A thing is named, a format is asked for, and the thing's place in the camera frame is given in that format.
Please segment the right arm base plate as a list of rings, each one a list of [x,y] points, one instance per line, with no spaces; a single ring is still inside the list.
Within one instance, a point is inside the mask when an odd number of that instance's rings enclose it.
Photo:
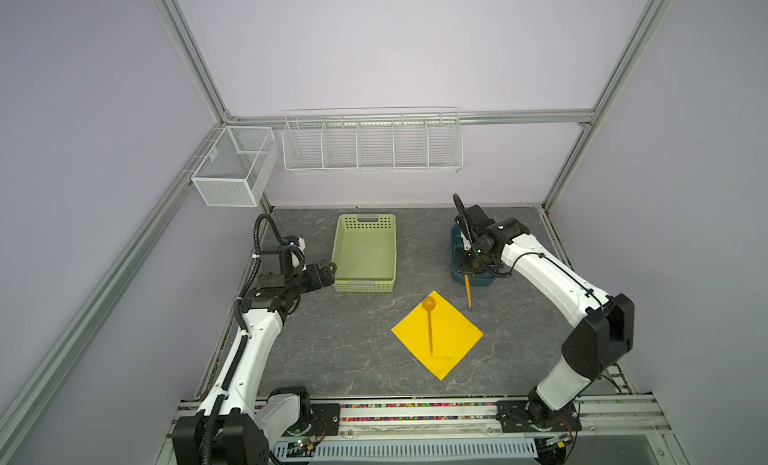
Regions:
[[[504,433],[577,432],[582,430],[575,403],[551,410],[543,403],[529,400],[500,400],[496,420]]]

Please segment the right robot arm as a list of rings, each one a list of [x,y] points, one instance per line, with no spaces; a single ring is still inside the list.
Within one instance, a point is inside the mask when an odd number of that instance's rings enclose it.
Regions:
[[[624,294],[592,285],[553,255],[515,218],[496,221],[478,205],[452,196],[462,246],[457,273],[497,280],[517,273],[541,292],[572,327],[560,358],[528,395],[522,418],[545,431],[576,412],[574,401],[633,348],[635,305]]]

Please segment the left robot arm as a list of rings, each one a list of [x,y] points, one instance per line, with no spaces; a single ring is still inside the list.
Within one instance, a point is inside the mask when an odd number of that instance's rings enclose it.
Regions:
[[[311,431],[316,419],[303,386],[273,390],[261,408],[256,395],[271,349],[303,295],[330,287],[336,266],[306,261],[305,242],[283,236],[273,218],[254,223],[253,265],[233,303],[237,338],[206,399],[172,434],[179,464],[269,464],[286,433]]]

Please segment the yellow paper napkin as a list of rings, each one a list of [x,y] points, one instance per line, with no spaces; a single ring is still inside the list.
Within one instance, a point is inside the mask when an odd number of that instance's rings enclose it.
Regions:
[[[421,303],[392,329],[400,343],[438,380],[447,375],[483,338],[483,332],[437,291],[428,296],[436,300],[432,312],[434,355],[429,353],[427,316]]]

